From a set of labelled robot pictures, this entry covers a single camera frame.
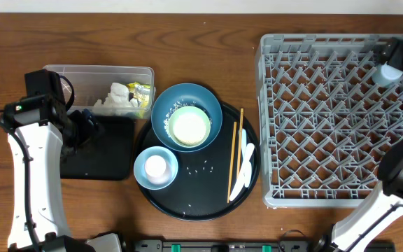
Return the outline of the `yellow green snack wrapper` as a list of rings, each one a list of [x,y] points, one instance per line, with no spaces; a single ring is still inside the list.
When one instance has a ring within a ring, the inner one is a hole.
[[[132,96],[129,102],[134,108],[139,110],[137,112],[137,116],[142,118],[145,115],[146,109],[150,103],[150,86],[134,82],[129,83],[127,87]]]

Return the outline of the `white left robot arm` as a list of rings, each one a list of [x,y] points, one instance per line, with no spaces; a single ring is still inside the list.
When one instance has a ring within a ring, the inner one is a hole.
[[[14,115],[8,138],[14,163],[14,214],[9,251],[119,251],[116,235],[80,241],[71,236],[62,203],[58,117],[38,109]]]

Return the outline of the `white tissue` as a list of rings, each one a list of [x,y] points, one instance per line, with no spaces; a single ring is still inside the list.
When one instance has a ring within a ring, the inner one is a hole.
[[[104,101],[98,99],[94,104],[95,108],[130,108],[139,107],[139,102],[137,99],[130,97],[131,92],[129,88],[121,83],[112,83],[111,90],[107,94],[107,97]]]

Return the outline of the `light green bowl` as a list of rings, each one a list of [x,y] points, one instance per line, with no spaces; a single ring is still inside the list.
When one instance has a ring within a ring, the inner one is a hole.
[[[196,106],[184,106],[172,113],[167,132],[179,146],[193,148],[207,140],[211,131],[208,115]]]

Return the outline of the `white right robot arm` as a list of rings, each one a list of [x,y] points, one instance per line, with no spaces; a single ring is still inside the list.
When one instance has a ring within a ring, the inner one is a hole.
[[[402,76],[403,40],[392,38],[381,52],[372,79],[387,87]],[[381,231],[403,216],[403,140],[381,159],[378,180],[363,202],[333,226],[326,242],[333,251],[364,251]]]

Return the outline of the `light blue cup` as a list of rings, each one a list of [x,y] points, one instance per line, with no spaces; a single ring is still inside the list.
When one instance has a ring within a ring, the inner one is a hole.
[[[403,72],[392,66],[379,64],[376,67],[376,72],[372,75],[372,80],[375,84],[381,87],[387,87],[398,81],[403,75]]]

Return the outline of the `light blue bowl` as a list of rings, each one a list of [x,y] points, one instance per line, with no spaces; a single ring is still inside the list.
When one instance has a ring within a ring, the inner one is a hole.
[[[146,160],[152,155],[162,156],[169,164],[171,170],[171,177],[166,183],[154,184],[151,183],[146,177],[146,172],[144,169]],[[176,156],[167,148],[161,146],[153,146],[143,150],[134,161],[134,177],[140,186],[149,190],[161,190],[169,186],[178,173],[178,160]]]

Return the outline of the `dark blue plate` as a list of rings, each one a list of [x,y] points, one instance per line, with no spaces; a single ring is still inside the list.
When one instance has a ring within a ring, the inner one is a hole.
[[[183,147],[171,139],[170,117],[184,106],[195,106],[208,116],[211,130],[207,140],[195,147]],[[181,83],[167,88],[155,101],[151,114],[153,131],[168,148],[180,152],[194,152],[211,144],[222,127],[223,116],[217,97],[205,87],[194,83]]]

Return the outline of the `pink cup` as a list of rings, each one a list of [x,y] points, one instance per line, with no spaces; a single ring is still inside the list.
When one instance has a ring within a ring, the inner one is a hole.
[[[168,162],[159,155],[150,156],[144,166],[146,177],[151,183],[163,184],[171,177]]]

